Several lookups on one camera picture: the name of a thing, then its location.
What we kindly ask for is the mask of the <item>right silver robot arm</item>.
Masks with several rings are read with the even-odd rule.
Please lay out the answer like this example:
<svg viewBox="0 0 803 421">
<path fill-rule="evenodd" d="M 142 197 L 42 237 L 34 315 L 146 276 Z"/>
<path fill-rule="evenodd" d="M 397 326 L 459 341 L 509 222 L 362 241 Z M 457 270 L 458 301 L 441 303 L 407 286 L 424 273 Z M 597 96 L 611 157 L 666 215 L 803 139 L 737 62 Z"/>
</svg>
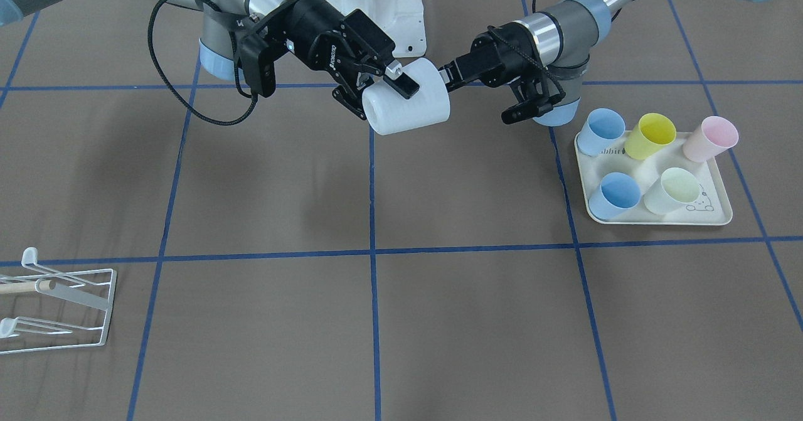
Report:
<svg viewBox="0 0 803 421">
<path fill-rule="evenodd" d="M 2 24 L 17 23 L 60 1 L 2 0 Z M 419 84 L 393 57 L 393 40 L 361 10 L 344 14 L 326 0 L 155 0 L 148 50 L 172 93 L 176 89 L 153 46 L 158 12 L 167 4 L 203 13 L 199 59 L 207 72 L 234 81 L 239 95 L 250 100 L 245 115 L 252 114 L 260 98 L 274 94 L 275 62 L 287 53 L 311 70 L 329 73 L 338 84 L 333 91 L 336 101 L 361 119 L 363 93 L 376 78 L 405 100 L 419 91 Z"/>
</svg>

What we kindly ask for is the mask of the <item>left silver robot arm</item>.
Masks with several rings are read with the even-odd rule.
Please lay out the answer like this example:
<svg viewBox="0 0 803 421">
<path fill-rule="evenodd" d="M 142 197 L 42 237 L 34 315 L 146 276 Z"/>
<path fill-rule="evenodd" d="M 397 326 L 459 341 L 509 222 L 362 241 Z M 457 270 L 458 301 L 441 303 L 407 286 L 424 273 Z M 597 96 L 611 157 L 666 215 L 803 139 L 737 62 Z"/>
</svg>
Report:
<svg viewBox="0 0 803 421">
<path fill-rule="evenodd" d="M 567 124 L 577 114 L 590 50 L 608 36 L 617 12 L 634 1 L 561 0 L 490 26 L 474 38 L 470 52 L 440 68 L 445 89 L 453 92 L 475 81 L 508 85 L 517 102 L 501 114 L 505 124 Z"/>
</svg>

